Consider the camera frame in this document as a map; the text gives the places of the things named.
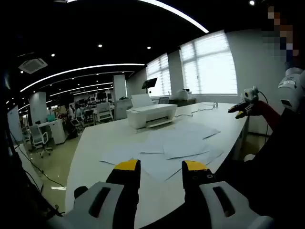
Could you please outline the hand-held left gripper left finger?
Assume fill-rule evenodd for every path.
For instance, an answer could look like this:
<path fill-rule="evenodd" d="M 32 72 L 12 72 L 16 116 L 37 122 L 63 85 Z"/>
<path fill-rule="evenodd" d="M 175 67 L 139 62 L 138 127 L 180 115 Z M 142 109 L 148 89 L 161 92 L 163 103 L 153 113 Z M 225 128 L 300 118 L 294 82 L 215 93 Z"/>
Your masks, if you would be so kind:
<path fill-rule="evenodd" d="M 141 162 L 115 166 L 105 182 L 74 191 L 73 209 L 47 221 L 49 229 L 132 229 L 139 202 Z"/>

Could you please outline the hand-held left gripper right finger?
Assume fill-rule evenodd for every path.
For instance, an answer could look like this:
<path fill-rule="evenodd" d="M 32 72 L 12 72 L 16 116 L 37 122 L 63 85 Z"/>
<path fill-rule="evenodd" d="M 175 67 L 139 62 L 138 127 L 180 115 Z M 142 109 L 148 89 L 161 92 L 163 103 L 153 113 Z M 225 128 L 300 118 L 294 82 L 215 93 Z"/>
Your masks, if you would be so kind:
<path fill-rule="evenodd" d="M 187 215 L 206 229 L 273 229 L 274 219 L 260 216 L 248 199 L 224 181 L 217 181 L 201 162 L 182 162 Z"/>

